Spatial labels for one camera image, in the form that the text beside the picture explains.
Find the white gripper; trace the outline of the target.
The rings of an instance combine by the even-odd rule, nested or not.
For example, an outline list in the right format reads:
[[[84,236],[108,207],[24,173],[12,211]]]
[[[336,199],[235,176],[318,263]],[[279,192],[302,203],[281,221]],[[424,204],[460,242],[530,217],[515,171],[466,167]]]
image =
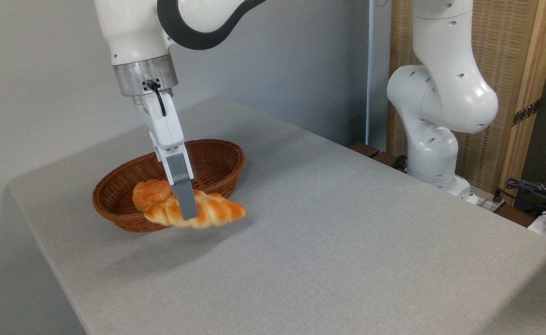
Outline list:
[[[194,174],[172,96],[168,91],[160,91],[139,98],[158,161],[162,162],[171,191],[178,199],[182,218],[185,221],[196,218]]]

